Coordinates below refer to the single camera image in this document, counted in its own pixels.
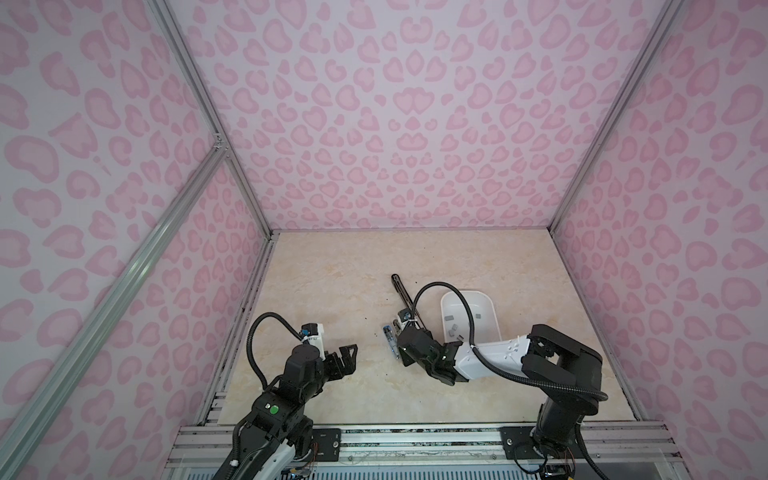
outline metal strip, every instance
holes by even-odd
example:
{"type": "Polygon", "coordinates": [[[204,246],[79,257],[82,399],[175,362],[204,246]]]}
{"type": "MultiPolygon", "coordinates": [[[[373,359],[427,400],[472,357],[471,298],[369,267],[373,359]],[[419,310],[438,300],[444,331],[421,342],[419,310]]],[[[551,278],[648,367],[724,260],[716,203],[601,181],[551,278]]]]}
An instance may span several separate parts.
{"type": "MultiPolygon", "coordinates": [[[[227,137],[227,146],[225,148],[229,147],[229,137],[227,137]]],[[[234,148],[232,148],[232,156],[227,156],[227,164],[230,166],[230,171],[235,177],[235,180],[237,180],[237,186],[240,188],[240,192],[243,194],[243,197],[248,199],[248,207],[250,208],[252,215],[254,215],[259,222],[263,237],[270,238],[272,235],[272,229],[270,229],[270,225],[266,221],[264,212],[261,210],[261,206],[259,205],[259,199],[256,196],[256,191],[253,189],[253,185],[251,184],[250,180],[248,180],[248,176],[243,169],[243,163],[237,156],[237,152],[234,150],[234,148]]]]}
{"type": "Polygon", "coordinates": [[[256,295],[255,289],[257,289],[258,286],[260,285],[260,281],[258,280],[259,279],[258,272],[259,272],[261,263],[266,257],[268,249],[269,249],[269,242],[264,242],[260,248],[260,253],[259,253],[258,260],[256,262],[256,266],[253,268],[253,272],[251,273],[251,276],[248,280],[248,284],[243,294],[243,298],[240,301],[240,308],[238,310],[239,313],[232,319],[232,323],[230,324],[229,331],[227,332],[227,339],[224,341],[224,346],[217,360],[216,368],[214,369],[214,372],[218,372],[218,373],[216,375],[213,375],[211,377],[211,381],[208,382],[208,386],[206,387],[206,390],[203,396],[203,402],[200,404],[200,409],[195,415],[195,420],[194,420],[195,424],[199,424],[205,421],[205,418],[207,416],[207,411],[210,409],[211,403],[214,401],[216,392],[218,391],[217,384],[219,383],[219,378],[222,375],[222,372],[227,368],[229,351],[232,348],[231,345],[232,343],[236,343],[240,341],[239,337],[237,336],[237,326],[243,322],[243,318],[247,318],[250,314],[249,305],[251,304],[251,299],[256,295]]]}
{"type": "MultiPolygon", "coordinates": [[[[323,465],[508,464],[499,425],[340,425],[341,456],[323,465]]],[[[660,422],[587,422],[584,440],[599,462],[682,462],[670,432],[660,422]]],[[[231,428],[182,427],[167,468],[215,466],[231,448],[231,428]]]]}
{"type": "Polygon", "coordinates": [[[273,229],[273,233],[336,233],[336,232],[476,232],[488,230],[547,230],[545,225],[530,227],[404,227],[404,228],[297,228],[295,230],[273,229]]]}
{"type": "Polygon", "coordinates": [[[146,0],[147,5],[157,19],[157,24],[160,30],[163,32],[171,51],[176,57],[176,61],[181,67],[181,71],[184,74],[184,78],[190,85],[192,93],[197,99],[197,103],[200,105],[200,111],[208,123],[210,131],[217,140],[220,142],[220,146],[227,149],[230,157],[227,158],[227,162],[230,163],[230,167],[233,168],[235,180],[237,181],[240,191],[243,192],[243,196],[246,198],[246,204],[251,211],[253,217],[259,223],[259,227],[262,230],[264,238],[269,238],[272,234],[270,226],[266,221],[263,211],[259,206],[259,202],[256,197],[256,193],[253,191],[253,185],[248,181],[243,166],[240,164],[232,148],[230,148],[232,142],[227,135],[227,131],[224,129],[221,122],[221,118],[216,110],[213,99],[208,92],[208,89],[203,82],[203,77],[197,69],[190,49],[187,47],[187,43],[184,40],[184,34],[181,32],[181,27],[176,19],[173,9],[168,5],[167,0],[146,0]]]}
{"type": "MultiPolygon", "coordinates": [[[[532,422],[510,422],[510,423],[386,423],[386,424],[365,424],[365,425],[353,425],[353,424],[315,424],[315,427],[321,429],[341,429],[342,433],[364,433],[371,431],[386,431],[386,432],[407,432],[417,430],[438,430],[443,432],[448,431],[467,431],[477,432],[481,430],[498,430],[501,427],[525,427],[533,426],[532,422]]],[[[181,427],[179,429],[179,435],[197,435],[200,433],[226,433],[231,435],[233,426],[231,425],[217,425],[215,427],[181,427]]],[[[621,429],[624,431],[631,430],[648,430],[648,429],[664,429],[664,423],[656,420],[621,420],[621,421],[596,421],[585,422],[581,427],[581,431],[584,435],[587,435],[590,430],[594,429],[621,429]]]]}
{"type": "Polygon", "coordinates": [[[83,328],[62,353],[20,411],[0,445],[0,479],[12,480],[21,471],[51,426],[61,407],[77,387],[96,354],[109,338],[152,268],[223,160],[223,150],[211,150],[178,196],[171,202],[136,251],[131,262],[88,317],[83,328]]]}
{"type": "MultiPolygon", "coordinates": [[[[259,278],[259,289],[256,291],[256,295],[253,297],[253,302],[250,305],[250,312],[253,312],[253,309],[256,307],[256,304],[259,301],[259,295],[261,294],[261,285],[264,282],[264,279],[266,278],[266,272],[270,268],[270,264],[272,263],[272,259],[275,253],[275,249],[277,247],[277,241],[280,238],[280,233],[273,233],[272,237],[270,238],[269,245],[270,249],[267,251],[266,257],[264,258],[264,262],[261,264],[261,271],[260,271],[260,278],[259,278]]],[[[236,341],[233,344],[233,350],[230,354],[229,361],[227,363],[227,371],[225,372],[225,375],[223,376],[224,382],[222,384],[219,384],[217,391],[219,392],[226,392],[230,388],[230,382],[232,381],[232,372],[234,370],[234,366],[237,364],[237,358],[240,355],[240,347],[243,345],[243,338],[245,337],[245,330],[250,325],[250,319],[251,315],[249,315],[244,322],[240,325],[240,331],[237,333],[237,336],[235,337],[236,341]]]]}
{"type": "Polygon", "coordinates": [[[557,231],[562,224],[565,215],[571,208],[571,204],[576,198],[576,194],[581,189],[584,179],[587,177],[592,167],[597,163],[600,153],[603,151],[603,146],[606,140],[614,132],[616,126],[621,120],[624,112],[627,110],[632,97],[637,89],[640,87],[645,74],[650,70],[651,64],[654,62],[659,52],[661,52],[664,42],[674,26],[676,18],[680,18],[678,15],[683,10],[683,5],[686,0],[667,0],[664,7],[661,9],[654,26],[650,30],[650,34],[645,39],[643,47],[640,49],[640,53],[635,58],[632,68],[627,75],[627,79],[621,85],[618,95],[614,103],[611,104],[611,109],[608,111],[605,120],[598,129],[598,133],[594,136],[587,153],[584,155],[584,160],[579,165],[579,168],[571,180],[568,188],[565,189],[565,195],[560,202],[558,209],[554,212],[552,222],[549,224],[549,230],[551,232],[557,231]]]}
{"type": "Polygon", "coordinates": [[[629,378],[627,378],[627,374],[624,372],[624,369],[621,367],[618,357],[616,357],[616,353],[614,352],[613,347],[611,346],[611,343],[608,342],[608,338],[605,336],[605,332],[603,331],[602,325],[598,323],[598,318],[595,316],[594,312],[592,312],[592,309],[589,307],[589,304],[587,303],[587,297],[586,295],[584,295],[584,292],[581,290],[581,287],[579,286],[576,279],[574,278],[574,273],[571,271],[571,267],[568,265],[568,262],[566,261],[565,255],[563,254],[562,250],[560,250],[560,246],[558,245],[558,242],[555,241],[554,235],[552,238],[552,243],[554,243],[554,248],[558,251],[558,254],[560,255],[560,260],[565,266],[565,271],[568,272],[568,278],[570,278],[571,280],[571,285],[573,285],[574,289],[576,290],[578,299],[581,301],[581,305],[584,307],[584,311],[587,313],[587,318],[589,319],[589,322],[592,324],[592,329],[594,330],[595,335],[598,336],[598,340],[600,341],[600,346],[603,347],[603,351],[605,352],[605,355],[608,357],[608,362],[611,364],[611,368],[614,370],[614,374],[616,375],[616,380],[618,381],[619,386],[621,387],[621,391],[624,392],[624,397],[627,398],[627,403],[629,403],[629,407],[630,409],[632,409],[632,413],[634,413],[634,417],[638,420],[651,420],[647,410],[643,406],[643,403],[635,394],[634,389],[632,388],[632,385],[629,382],[629,378]]]}

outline pink leopard print wall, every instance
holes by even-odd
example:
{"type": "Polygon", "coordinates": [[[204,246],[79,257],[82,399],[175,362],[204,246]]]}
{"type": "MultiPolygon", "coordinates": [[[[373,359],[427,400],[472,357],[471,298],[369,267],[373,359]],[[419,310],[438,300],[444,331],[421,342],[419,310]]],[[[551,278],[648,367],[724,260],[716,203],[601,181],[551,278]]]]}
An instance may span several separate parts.
{"type": "Polygon", "coordinates": [[[223,165],[19,478],[158,478],[200,407],[260,245],[223,165]]]}
{"type": "Polygon", "coordinates": [[[171,3],[280,229],[547,225],[663,4],[171,3]]]}
{"type": "Polygon", "coordinates": [[[212,144],[141,0],[0,6],[0,436],[212,144]]]}
{"type": "Polygon", "coordinates": [[[766,25],[691,5],[556,237],[700,480],[768,470],[766,25]]]}

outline wire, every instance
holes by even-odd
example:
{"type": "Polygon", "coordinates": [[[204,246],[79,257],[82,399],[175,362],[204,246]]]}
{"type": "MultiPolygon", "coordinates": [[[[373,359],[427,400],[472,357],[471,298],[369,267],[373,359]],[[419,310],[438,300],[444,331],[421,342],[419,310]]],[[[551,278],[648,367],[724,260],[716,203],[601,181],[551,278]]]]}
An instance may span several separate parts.
{"type": "Polygon", "coordinates": [[[527,442],[515,443],[515,445],[512,447],[512,459],[515,460],[515,465],[517,465],[519,469],[521,469],[524,473],[528,475],[536,475],[537,473],[542,473],[544,471],[544,467],[547,466],[546,455],[544,455],[544,463],[539,465],[538,468],[535,470],[526,470],[525,468],[522,468],[522,466],[520,465],[520,462],[518,461],[518,448],[520,448],[520,445],[525,445],[526,443],[527,442]]]}
{"type": "Polygon", "coordinates": [[[266,381],[266,377],[261,372],[259,367],[256,365],[256,359],[253,357],[253,334],[256,332],[256,328],[259,326],[259,324],[266,318],[274,318],[278,322],[282,323],[284,327],[291,333],[291,335],[295,336],[299,341],[303,338],[296,330],[293,329],[293,327],[288,323],[283,317],[281,317],[279,314],[275,312],[265,312],[259,315],[251,324],[250,329],[248,330],[248,337],[246,338],[245,343],[245,353],[248,356],[248,363],[250,364],[250,368],[253,370],[254,373],[256,373],[256,376],[259,377],[259,380],[261,381],[261,389],[263,391],[266,391],[268,385],[266,381]]]}
{"type": "Polygon", "coordinates": [[[571,447],[568,447],[568,450],[566,450],[567,453],[571,454],[571,460],[573,460],[574,466],[571,469],[571,477],[576,476],[576,457],[574,457],[574,453],[571,451],[571,447]]]}
{"type": "Polygon", "coordinates": [[[589,456],[589,452],[587,452],[587,446],[584,444],[584,437],[581,436],[581,419],[579,419],[576,425],[574,425],[574,433],[576,434],[576,445],[578,445],[578,449],[581,450],[581,454],[584,456],[584,460],[586,460],[594,472],[598,474],[598,477],[602,478],[603,480],[610,480],[608,476],[605,475],[602,470],[600,470],[600,467],[598,467],[594,460],[592,460],[592,457],[589,456]]]}
{"type": "Polygon", "coordinates": [[[227,476],[224,480],[231,480],[237,472],[237,468],[240,466],[240,429],[246,424],[246,419],[240,420],[232,430],[232,461],[230,462],[230,468],[227,470],[227,476]]]}
{"type": "Polygon", "coordinates": [[[475,354],[475,356],[478,357],[478,360],[480,360],[480,363],[482,363],[483,366],[485,366],[485,368],[487,368],[488,370],[491,370],[496,375],[501,376],[507,380],[521,383],[523,385],[534,386],[543,390],[548,389],[548,390],[554,390],[557,392],[567,392],[567,393],[576,393],[579,395],[586,395],[596,399],[599,402],[604,402],[605,400],[608,400],[608,395],[606,395],[604,392],[601,392],[599,390],[586,389],[580,386],[563,385],[561,383],[548,382],[546,380],[529,379],[528,377],[513,375],[509,372],[505,372],[504,370],[499,369],[497,366],[490,363],[480,353],[480,350],[478,349],[478,347],[475,346],[475,318],[472,316],[472,310],[469,308],[467,299],[464,298],[464,295],[462,295],[462,293],[459,292],[458,289],[455,286],[451,285],[450,283],[431,282],[424,285],[422,289],[419,290],[419,292],[416,294],[416,298],[413,299],[413,304],[411,305],[411,316],[414,315],[414,312],[416,310],[416,304],[419,302],[419,298],[421,298],[422,293],[424,293],[425,290],[432,288],[433,286],[444,286],[445,288],[455,293],[456,296],[458,296],[458,299],[461,300],[462,305],[464,306],[464,310],[466,310],[467,312],[467,317],[469,318],[469,346],[472,348],[472,352],[475,354]]]}

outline white tray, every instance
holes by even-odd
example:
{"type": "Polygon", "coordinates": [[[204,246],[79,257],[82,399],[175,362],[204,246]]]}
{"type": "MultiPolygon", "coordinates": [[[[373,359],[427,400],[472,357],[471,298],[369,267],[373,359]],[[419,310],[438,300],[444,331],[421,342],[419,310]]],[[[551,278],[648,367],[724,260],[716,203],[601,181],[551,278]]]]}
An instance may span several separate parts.
{"type": "MultiPolygon", "coordinates": [[[[498,329],[496,310],[493,300],[477,290],[459,290],[466,298],[472,315],[475,317],[475,345],[479,343],[501,342],[502,332],[498,329]]],[[[453,292],[448,292],[440,299],[442,332],[445,342],[456,340],[469,341],[469,320],[462,302],[453,292]]]]}

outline beige marble surface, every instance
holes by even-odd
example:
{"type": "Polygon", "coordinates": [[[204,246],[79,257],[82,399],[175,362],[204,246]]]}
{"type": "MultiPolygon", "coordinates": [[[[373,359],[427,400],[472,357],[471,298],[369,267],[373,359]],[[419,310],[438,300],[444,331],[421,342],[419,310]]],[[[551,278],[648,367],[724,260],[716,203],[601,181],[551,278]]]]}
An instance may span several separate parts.
{"type": "MultiPolygon", "coordinates": [[[[547,323],[603,353],[546,230],[282,233],[254,317],[271,310],[297,329],[322,323],[327,350],[350,343],[359,347],[357,372],[327,383],[307,403],[306,414],[315,423],[536,420],[546,399],[538,389],[498,377],[450,387],[418,365],[406,368],[396,361],[382,334],[382,326],[403,308],[389,279],[392,273],[401,276],[411,297],[434,280],[488,294],[503,339],[547,323]]],[[[434,287],[418,305],[439,341],[439,302],[446,291],[434,287]]],[[[277,321],[259,326],[253,349],[268,380],[283,371],[295,345],[277,321]]],[[[246,415],[261,390],[243,349],[233,375],[222,425],[246,415]]],[[[634,419],[607,360],[603,390],[610,398],[592,419],[634,419]]]]}

